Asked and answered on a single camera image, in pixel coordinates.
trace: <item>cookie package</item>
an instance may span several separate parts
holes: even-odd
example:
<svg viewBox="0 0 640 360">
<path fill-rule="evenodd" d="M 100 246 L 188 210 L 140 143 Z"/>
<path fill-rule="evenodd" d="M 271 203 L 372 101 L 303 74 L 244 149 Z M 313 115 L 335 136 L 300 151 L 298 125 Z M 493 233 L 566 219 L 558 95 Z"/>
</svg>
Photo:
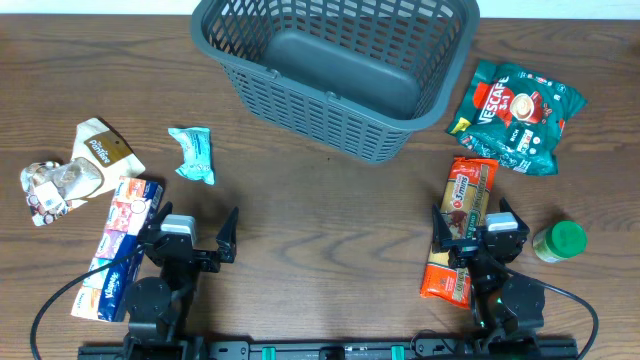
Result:
<svg viewBox="0 0 640 360">
<path fill-rule="evenodd" d="M 555 175 L 553 154 L 587 101 L 566 84 L 515 64 L 481 61 L 447 132 L 480 156 L 527 175 Z"/>
<path fill-rule="evenodd" d="M 68 164 L 31 164 L 22 170 L 20 182 L 31 219 L 42 226 L 113 190 L 120 176 L 135 177 L 144 170 L 124 139 L 93 118 L 78 124 Z"/>
<path fill-rule="evenodd" d="M 455 158 L 440 207 L 453 239 L 471 237 L 476 226 L 484 223 L 497 170 L 496 160 Z M 449 253 L 434 253 L 432 248 L 420 296 L 439 297 L 468 309 L 470 290 L 471 279 L 467 269 L 450 268 Z"/>
</svg>

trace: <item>blue wrapped candy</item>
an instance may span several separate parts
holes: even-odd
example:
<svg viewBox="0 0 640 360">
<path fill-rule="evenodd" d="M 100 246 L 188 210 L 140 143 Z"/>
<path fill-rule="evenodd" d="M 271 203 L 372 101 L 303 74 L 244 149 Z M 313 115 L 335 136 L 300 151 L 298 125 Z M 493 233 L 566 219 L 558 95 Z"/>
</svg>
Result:
<svg viewBox="0 0 640 360">
<path fill-rule="evenodd" d="M 184 164 L 176 172 L 189 180 L 202 180 L 209 185 L 216 182 L 211 166 L 210 130 L 203 127 L 189 129 L 169 129 L 169 135 L 182 146 Z"/>
</svg>

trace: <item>food packaging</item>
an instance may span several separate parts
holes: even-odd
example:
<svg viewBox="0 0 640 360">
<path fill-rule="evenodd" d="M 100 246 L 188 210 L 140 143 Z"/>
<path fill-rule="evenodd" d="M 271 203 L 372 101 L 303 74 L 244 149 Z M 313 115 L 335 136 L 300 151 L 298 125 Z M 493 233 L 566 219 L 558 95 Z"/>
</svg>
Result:
<svg viewBox="0 0 640 360">
<path fill-rule="evenodd" d="M 48 225 L 107 191 L 120 176 L 145 170 L 122 137 L 101 120 L 78 124 L 71 161 L 34 163 L 22 170 L 20 182 L 36 226 Z"/>
<path fill-rule="evenodd" d="M 130 254 L 137 246 L 138 232 L 158 210 L 163 189 L 155 182 L 120 177 L 107 223 L 89 271 Z M 144 253 L 85 279 L 74 301 L 71 315 L 102 321 L 122 321 L 119 306 L 126 287 L 136 280 Z"/>
<path fill-rule="evenodd" d="M 447 132 L 480 156 L 527 175 L 555 175 L 565 125 L 587 101 L 515 64 L 481 61 Z"/>
<path fill-rule="evenodd" d="M 497 169 L 496 160 L 454 159 L 440 207 L 453 239 L 471 237 L 476 226 L 484 223 Z M 448 264 L 448 252 L 434 253 L 431 249 L 420 296 L 440 297 L 468 309 L 471 279 L 467 269 L 452 269 Z"/>
<path fill-rule="evenodd" d="M 176 172 L 189 180 L 202 180 L 205 184 L 216 183 L 215 172 L 211 166 L 210 130 L 203 127 L 189 129 L 169 129 L 171 135 L 182 146 L 184 164 Z"/>
<path fill-rule="evenodd" d="M 569 260 L 582 254 L 587 248 L 587 233 L 582 226 L 564 220 L 550 226 L 533 238 L 533 251 L 548 263 Z"/>
</svg>

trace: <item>wooden table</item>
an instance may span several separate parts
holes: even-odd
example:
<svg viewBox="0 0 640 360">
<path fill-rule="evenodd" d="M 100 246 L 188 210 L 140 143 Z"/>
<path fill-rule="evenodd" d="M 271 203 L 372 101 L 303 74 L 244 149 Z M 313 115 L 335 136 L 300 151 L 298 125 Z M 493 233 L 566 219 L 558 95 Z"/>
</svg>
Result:
<svg viewBox="0 0 640 360">
<path fill-rule="evenodd" d="M 200 246 L 233 206 L 241 209 L 238 258 L 205 275 L 189 329 L 256 340 L 409 338 L 419 329 L 460 332 L 470 313 L 418 290 L 455 154 L 470 155 L 443 130 L 479 58 L 518 62 L 579 89 L 589 105 L 556 149 L 560 174 L 501 169 L 489 211 L 506 196 L 538 231 L 559 218 L 581 223 L 587 251 L 546 264 L 530 246 L 512 264 L 575 292 L 598 311 L 588 358 L 640 356 L 640 23 L 483 20 L 447 114 L 400 154 L 368 166 L 255 119 L 220 66 L 192 44 L 189 17 L 0 17 L 0 358 L 29 358 L 34 315 L 86 271 L 111 195 L 36 228 L 18 175 L 27 165 L 68 161 L 75 125 L 100 116 L 165 179 L 174 212 L 198 220 Z M 168 127 L 213 131 L 218 183 L 179 177 Z M 140 276 L 156 275 L 149 261 Z M 69 359 L 89 342 L 117 342 L 126 323 L 71 317 L 76 289 L 40 325 L 45 359 Z M 547 293 L 544 334 L 583 346 L 591 318 Z"/>
</svg>

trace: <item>green snack wrapper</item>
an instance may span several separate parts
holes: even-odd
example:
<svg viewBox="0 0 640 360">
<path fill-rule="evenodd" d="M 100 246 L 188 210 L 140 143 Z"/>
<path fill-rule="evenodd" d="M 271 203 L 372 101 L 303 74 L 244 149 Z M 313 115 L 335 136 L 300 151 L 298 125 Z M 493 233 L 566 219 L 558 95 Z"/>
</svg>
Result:
<svg viewBox="0 0 640 360">
<path fill-rule="evenodd" d="M 553 150 L 587 101 L 561 82 L 515 64 L 481 61 L 447 132 L 480 156 L 527 175 L 555 175 Z"/>
</svg>

